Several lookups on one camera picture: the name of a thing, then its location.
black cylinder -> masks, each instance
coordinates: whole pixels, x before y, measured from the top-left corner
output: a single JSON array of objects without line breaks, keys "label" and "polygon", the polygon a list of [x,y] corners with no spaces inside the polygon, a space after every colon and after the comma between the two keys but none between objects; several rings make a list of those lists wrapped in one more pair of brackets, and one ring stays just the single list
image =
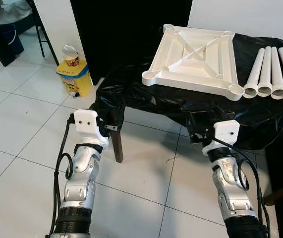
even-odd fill
[{"label": "black cylinder", "polygon": [[82,207],[63,207],[59,210],[54,233],[89,234],[92,210]]},{"label": "black cylinder", "polygon": [[229,238],[266,238],[267,235],[256,217],[240,216],[225,220]]}]

robotic arm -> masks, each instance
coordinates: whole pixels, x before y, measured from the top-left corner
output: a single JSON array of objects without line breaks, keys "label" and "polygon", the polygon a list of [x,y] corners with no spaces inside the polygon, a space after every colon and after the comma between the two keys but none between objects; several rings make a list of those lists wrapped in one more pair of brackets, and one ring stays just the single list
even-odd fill
[{"label": "robotic arm", "polygon": [[[68,125],[69,123],[75,123],[76,130],[82,136],[82,142],[75,146],[73,158],[62,153],[67,126],[55,171],[55,209],[58,207],[59,211],[56,219],[54,209],[52,227],[47,238],[90,238],[89,228],[95,197],[95,179],[99,171],[98,162],[102,149],[108,146],[108,128],[111,127],[105,125],[95,111],[77,110],[74,116],[71,115]],[[237,164],[229,150],[237,140],[239,123],[235,120],[222,121],[214,124],[214,129],[215,136],[212,139],[205,136],[205,147],[202,152],[208,155],[212,162],[213,182],[218,191],[218,202],[228,236],[266,238],[267,234],[261,225],[262,219],[261,222],[258,221],[247,196],[248,181],[241,172],[241,164]],[[68,157],[70,165],[66,173],[68,181],[61,203],[57,175],[63,156]]]}]

black cable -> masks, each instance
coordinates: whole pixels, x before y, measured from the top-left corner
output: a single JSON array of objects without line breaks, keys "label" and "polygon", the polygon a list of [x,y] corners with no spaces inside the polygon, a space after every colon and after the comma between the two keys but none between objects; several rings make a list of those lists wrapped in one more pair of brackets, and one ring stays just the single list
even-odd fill
[{"label": "black cable", "polygon": [[56,216],[57,216],[57,208],[59,208],[60,205],[61,205],[61,196],[60,196],[60,189],[59,189],[59,184],[58,184],[58,170],[59,170],[61,161],[62,161],[64,156],[67,157],[69,167],[70,167],[70,169],[66,171],[66,174],[65,174],[66,179],[69,179],[73,174],[72,157],[67,153],[63,153],[64,146],[65,146],[66,139],[67,139],[67,135],[68,135],[68,130],[69,130],[71,123],[74,123],[74,115],[73,114],[71,114],[69,119],[67,120],[64,137],[63,137],[61,147],[60,147],[60,151],[59,151],[58,157],[57,157],[57,164],[56,164],[56,169],[55,169],[55,172],[54,172],[52,222],[51,222],[50,232],[49,232],[48,235],[45,235],[45,238],[50,238],[50,235],[54,231],[54,226],[55,226],[55,221],[56,221]]},{"label": "black cable", "polygon": [[243,152],[241,151],[240,149],[222,141],[222,140],[219,140],[219,139],[216,139],[215,137],[212,138],[212,140],[220,143],[220,144],[223,144],[235,151],[237,151],[239,154],[241,154],[244,158],[241,159],[240,161],[237,161],[237,165],[238,165],[238,178],[239,178],[239,181],[240,181],[240,184],[242,186],[242,188],[244,190],[248,190],[249,189],[249,184],[248,184],[248,180],[246,179],[247,183],[246,183],[246,186],[245,184],[243,183],[243,180],[242,180],[242,177],[241,177],[241,166],[244,162],[247,162],[249,164],[249,166],[251,167],[251,170],[252,172],[254,173],[254,176],[255,176],[255,180],[256,180],[256,187],[257,187],[257,208],[258,208],[258,217],[259,217],[259,222],[262,226],[263,225],[263,219],[262,219],[262,209],[264,210],[264,213],[265,213],[265,218],[266,218],[266,224],[267,224],[267,233],[268,233],[268,238],[270,238],[270,219],[269,219],[269,214],[267,212],[267,208],[265,206],[265,203],[264,203],[264,199],[262,197],[262,193],[261,193],[261,187],[260,187],[260,182],[259,182],[259,175],[258,175],[258,171],[257,171],[257,167],[255,165],[255,163]]}]

black tablecloth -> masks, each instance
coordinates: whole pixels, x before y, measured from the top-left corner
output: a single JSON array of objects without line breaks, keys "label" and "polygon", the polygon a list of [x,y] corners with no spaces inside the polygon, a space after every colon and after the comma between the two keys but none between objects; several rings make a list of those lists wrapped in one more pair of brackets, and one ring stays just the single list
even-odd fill
[{"label": "black tablecloth", "polygon": [[[131,59],[117,62],[97,90],[92,108],[106,117],[117,110],[116,123],[121,128],[125,107],[165,115],[172,120],[202,133],[215,122],[235,119],[241,127],[236,146],[241,149],[261,149],[283,132],[283,99],[269,97],[241,98],[237,102],[223,96],[166,87],[145,86],[141,73],[148,70],[161,40],[162,33],[139,46]],[[238,82],[247,82],[258,50],[266,46],[283,47],[283,40],[249,37],[236,34],[233,39]]]}]

white plastic tray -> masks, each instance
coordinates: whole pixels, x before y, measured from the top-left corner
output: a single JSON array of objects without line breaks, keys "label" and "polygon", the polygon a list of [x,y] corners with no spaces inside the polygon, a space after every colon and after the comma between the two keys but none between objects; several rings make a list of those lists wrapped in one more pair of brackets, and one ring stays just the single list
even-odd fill
[{"label": "white plastic tray", "polygon": [[210,31],[164,25],[164,35],[143,84],[165,85],[223,95],[238,101],[238,85],[230,31]]}]

